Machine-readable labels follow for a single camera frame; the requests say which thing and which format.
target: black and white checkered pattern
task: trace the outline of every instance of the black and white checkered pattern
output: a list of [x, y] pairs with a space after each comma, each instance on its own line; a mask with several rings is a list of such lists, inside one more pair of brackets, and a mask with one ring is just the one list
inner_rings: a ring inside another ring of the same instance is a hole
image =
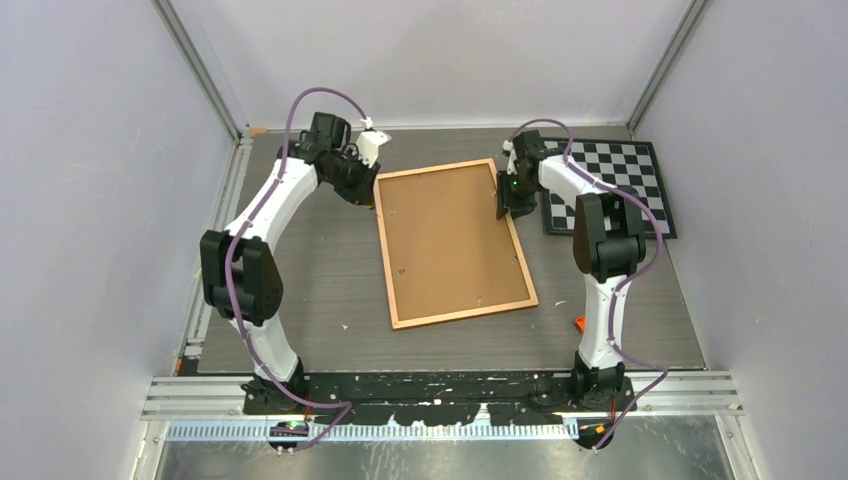
[[[562, 151], [563, 140], [546, 140], [547, 148]], [[653, 146], [649, 142], [612, 142], [575, 140], [571, 155], [589, 173], [604, 182], [636, 189], [642, 203], [648, 206], [659, 221], [663, 238], [676, 238], [671, 210], [663, 190]], [[571, 207], [554, 193], [542, 195], [545, 230], [551, 234], [574, 231], [575, 215]], [[645, 233], [654, 237], [653, 227], [644, 213]]]

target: cable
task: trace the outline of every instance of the cable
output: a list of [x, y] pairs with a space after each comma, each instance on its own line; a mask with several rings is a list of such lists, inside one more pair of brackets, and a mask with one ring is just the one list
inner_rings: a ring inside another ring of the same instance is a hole
[[526, 128], [526, 127], [528, 127], [528, 126], [530, 126], [534, 123], [552, 123], [552, 124], [562, 128], [563, 130], [565, 130], [565, 133], [568, 135], [568, 144], [566, 144], [565, 150], [563, 151], [563, 159], [565, 161], [566, 166], [572, 172], [574, 172], [580, 178], [582, 178], [583, 180], [591, 183], [592, 185], [600, 188], [601, 190], [603, 190], [605, 192], [609, 192], [609, 193], [613, 193], [615, 195], [618, 195], [619, 197], [623, 198], [627, 202], [630, 202], [633, 205], [635, 205], [637, 208], [639, 208], [639, 210], [641, 210], [645, 215], [647, 215], [648, 221], [651, 222], [651, 227], [653, 227], [653, 229], [654, 229], [654, 236], [657, 239], [657, 248], [654, 251], [654, 256], [651, 257], [651, 260], [644, 267], [640, 268], [639, 270], [634, 272], [632, 275], [625, 278], [624, 281], [619, 283], [615, 287], [615, 289], [613, 290], [612, 299], [610, 300], [609, 318], [607, 319], [607, 335], [608, 335], [607, 340], [612, 343], [612, 348], [619, 355], [621, 355], [621, 358], [629, 361], [630, 363], [635, 363], [636, 365], [639, 365], [641, 367], [648, 368], [648, 369], [654, 370], [656, 372], [660, 372], [660, 376], [657, 377], [656, 380], [651, 382], [644, 389], [642, 389], [642, 391], [639, 392], [636, 396], [634, 396], [633, 399], [630, 400], [630, 402], [627, 404], [627, 406], [624, 407], [624, 410], [621, 411], [621, 415], [619, 415], [618, 418], [615, 419], [615, 421], [612, 423], [612, 426], [610, 426], [610, 428], [607, 429], [607, 431], [604, 433], [604, 436], [601, 437], [601, 439], [598, 441], [597, 444], [595, 444], [594, 447], [592, 447], [592, 450], [594, 450], [597, 453], [598, 448], [600, 448], [600, 447], [602, 447], [603, 445], [606, 444], [606, 442], [612, 436], [612, 434], [615, 431], [618, 424], [621, 423], [621, 421], [624, 420], [624, 417], [627, 416], [627, 413], [630, 412], [633, 409], [634, 406], [636, 406], [636, 402], [640, 398], [642, 398], [643, 395], [645, 395], [646, 393], [651, 391], [652, 388], [659, 385], [660, 382], [662, 382], [663, 380], [666, 379], [666, 377], [668, 377], [668, 369], [667, 368], [645, 362], [645, 361], [640, 360], [640, 359], [628, 354], [627, 352], [625, 352], [621, 348], [621, 346], [618, 345], [618, 341], [615, 338], [615, 331], [614, 331], [615, 306], [616, 306], [616, 303], [618, 303], [619, 293], [630, 282], [641, 277], [648, 270], [650, 270], [654, 267], [654, 265], [659, 260], [660, 256], [665, 252], [665, 241], [663, 240], [662, 230], [660, 229], [659, 222], [657, 221], [657, 218], [654, 216], [653, 212], [651, 212], [651, 209], [649, 209], [647, 206], [645, 206], [645, 204], [643, 204], [641, 201], [639, 201], [639, 199], [637, 199], [633, 195], [630, 195], [627, 192], [624, 192], [624, 191], [618, 189], [615, 185], [610, 185], [606, 182], [598, 180], [594, 175], [592, 175], [591, 173], [584, 170], [583, 167], [581, 167], [579, 164], [577, 164], [577, 162], [573, 162], [569, 159], [569, 154], [571, 153], [571, 145], [573, 143], [573, 140], [572, 140], [572, 136], [571, 136], [571, 131], [568, 129], [568, 127], [564, 123], [560, 122], [559, 120], [552, 120], [552, 119], [549, 119], [549, 118], [539, 118], [539, 119], [535, 119], [535, 120], [530, 120], [529, 122], [525, 122], [520, 127], [518, 127], [512, 133], [512, 135], [510, 135], [509, 139], [512, 140], [513, 138], [515, 138], [516, 135], [518, 135], [519, 132], [521, 132], [521, 130], [523, 130], [524, 128]]
[[315, 443], [318, 442], [318, 440], [323, 438], [325, 435], [327, 435], [330, 432], [330, 430], [333, 429], [333, 427], [338, 425], [338, 423], [342, 420], [342, 418], [344, 418], [345, 415], [347, 415], [347, 413], [353, 407], [353, 404], [351, 402], [348, 402], [348, 401], [343, 401], [343, 402], [338, 402], [338, 403], [318, 403], [318, 402], [312, 402], [310, 400], [305, 400], [305, 399], [300, 398], [297, 395], [291, 393], [274, 376], [274, 373], [271, 372], [271, 369], [268, 368], [267, 365], [265, 365], [265, 362], [262, 361], [262, 359], [259, 357], [259, 354], [256, 352], [256, 349], [253, 346], [253, 342], [250, 339], [250, 332], [248, 332], [247, 328], [245, 327], [244, 318], [242, 317], [241, 308], [240, 308], [239, 303], [238, 303], [238, 297], [237, 297], [237, 294], [236, 294], [235, 283], [233, 282], [233, 266], [232, 266], [232, 263], [233, 263], [233, 257], [235, 256], [236, 246], [237, 246], [239, 240], [241, 240], [244, 233], [247, 231], [247, 229], [252, 224], [253, 220], [259, 214], [260, 210], [262, 210], [262, 207], [268, 202], [268, 199], [271, 198], [271, 195], [277, 189], [277, 186], [279, 184], [283, 183], [283, 176], [285, 175], [285, 172], [286, 172], [286, 161], [288, 159], [288, 154], [289, 154], [289, 137], [291, 135], [291, 124], [294, 121], [295, 111], [297, 111], [297, 106], [300, 104], [301, 100], [303, 100], [304, 97], [306, 97], [307, 95], [309, 95], [311, 93], [315, 93], [315, 92], [325, 92], [325, 93], [330, 93], [330, 94], [339, 96], [339, 97], [347, 100], [348, 103], [350, 103], [353, 106], [353, 108], [355, 108], [356, 111], [359, 112], [360, 118], [367, 118], [367, 115], [365, 115], [365, 111], [362, 110], [362, 107], [360, 107], [359, 104], [357, 104], [352, 98], [350, 98], [349, 96], [345, 95], [344, 93], [342, 93], [338, 90], [334, 90], [332, 88], [326, 88], [326, 87], [312, 87], [312, 88], [307, 88], [306, 90], [301, 92], [301, 94], [298, 95], [297, 98], [295, 98], [294, 102], [292, 102], [292, 106], [291, 106], [291, 109], [289, 110], [288, 118], [286, 118], [286, 129], [283, 133], [283, 145], [282, 145], [282, 156], [281, 156], [282, 165], [280, 166], [280, 172], [277, 174], [277, 181], [271, 183], [271, 186], [268, 188], [268, 191], [265, 192], [265, 195], [262, 196], [262, 198], [256, 204], [256, 207], [254, 207], [253, 211], [251, 211], [248, 214], [247, 220], [245, 220], [245, 222], [241, 225], [241, 227], [238, 229], [238, 231], [233, 235], [233, 239], [230, 242], [230, 246], [229, 246], [229, 248], [227, 248], [226, 257], [224, 258], [224, 276], [225, 276], [226, 282], [227, 282], [227, 293], [229, 294], [229, 297], [230, 297], [230, 304], [233, 307], [233, 316], [236, 319], [236, 325], [238, 327], [239, 334], [241, 335], [242, 340], [244, 340], [244, 343], [247, 346], [247, 351], [250, 353], [250, 357], [253, 359], [253, 362], [257, 366], [259, 366], [259, 368], [262, 370], [262, 372], [265, 373], [265, 375], [274, 384], [274, 386], [276, 386], [284, 395], [286, 395], [287, 397], [289, 397], [293, 401], [295, 401], [295, 402], [297, 402], [297, 403], [299, 403], [303, 406], [311, 407], [311, 408], [322, 408], [322, 409], [343, 408], [342, 412], [332, 422], [330, 422], [330, 425], [328, 425], [327, 428], [325, 428], [321, 433], [316, 435], [313, 439], [299, 444], [297, 447], [294, 448], [295, 452], [307, 449], [307, 448], [315, 445]]

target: white wall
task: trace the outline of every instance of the white wall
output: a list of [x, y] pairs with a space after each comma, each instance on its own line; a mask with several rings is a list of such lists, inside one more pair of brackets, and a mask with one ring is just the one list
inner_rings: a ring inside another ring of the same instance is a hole
[[[176, 3], [199, 19], [192, 37], [251, 125], [280, 128], [294, 97], [319, 84], [384, 126], [624, 123], [688, 1]], [[352, 113], [325, 97], [297, 123], [318, 108]]]
[[151, 2], [4, 2], [0, 465], [126, 478], [232, 145]]
[[714, 2], [650, 109], [706, 354], [775, 478], [845, 478], [848, 4]]

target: gray table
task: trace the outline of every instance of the gray table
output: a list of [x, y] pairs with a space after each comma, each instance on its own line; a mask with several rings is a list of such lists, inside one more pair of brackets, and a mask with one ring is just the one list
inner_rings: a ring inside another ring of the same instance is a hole
[[[502, 165], [501, 144], [509, 131], [390, 133], [392, 142], [380, 152], [385, 172], [490, 157]], [[577, 128], [574, 134], [628, 139], [620, 127]], [[239, 210], [267, 178], [281, 138], [279, 133], [255, 138]], [[275, 252], [285, 284], [280, 314], [289, 341], [308, 371], [570, 368], [580, 342], [572, 321], [583, 313], [585, 288], [572, 258], [571, 238], [543, 233], [541, 222], [540, 212], [516, 221], [538, 308], [393, 331], [375, 214], [346, 204], [322, 185], [294, 215]], [[649, 240], [649, 256], [653, 249]], [[669, 367], [702, 368], [669, 258], [634, 282], [630, 292], [624, 348]], [[252, 370], [237, 332], [215, 313], [199, 370]]]

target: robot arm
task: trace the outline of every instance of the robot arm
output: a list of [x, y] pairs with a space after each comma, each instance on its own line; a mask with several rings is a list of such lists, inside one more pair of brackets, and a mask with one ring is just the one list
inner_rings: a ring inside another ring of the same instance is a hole
[[504, 151], [509, 165], [498, 173], [498, 218], [532, 212], [535, 194], [543, 188], [560, 196], [576, 213], [573, 255], [586, 284], [586, 323], [571, 375], [573, 398], [580, 402], [590, 392], [616, 395], [622, 390], [624, 363], [610, 341], [609, 322], [612, 319], [613, 338], [620, 339], [629, 285], [619, 291], [614, 312], [610, 312], [610, 300], [645, 258], [641, 212], [599, 188], [599, 180], [578, 174], [572, 157], [546, 149], [538, 131], [526, 131], [505, 142]]
[[[247, 208], [223, 231], [207, 231], [200, 242], [204, 300], [238, 330], [224, 278], [224, 262], [232, 232], [248, 222], [233, 258], [233, 281], [245, 328], [265, 367], [277, 380], [289, 383], [290, 390], [298, 395], [305, 393], [303, 366], [280, 323], [283, 282], [273, 252], [294, 212], [322, 182], [331, 184], [339, 196], [353, 205], [373, 204], [374, 180], [380, 169], [379, 147], [390, 137], [373, 130], [370, 119], [364, 119], [363, 126], [365, 131], [356, 143], [350, 143], [348, 122], [335, 115], [316, 113], [310, 129], [290, 141], [285, 161], [280, 158], [280, 149], [268, 179]], [[252, 215], [258, 206], [260, 209]], [[254, 382], [245, 387], [249, 393], [277, 392], [261, 365], [255, 365], [254, 374]]]

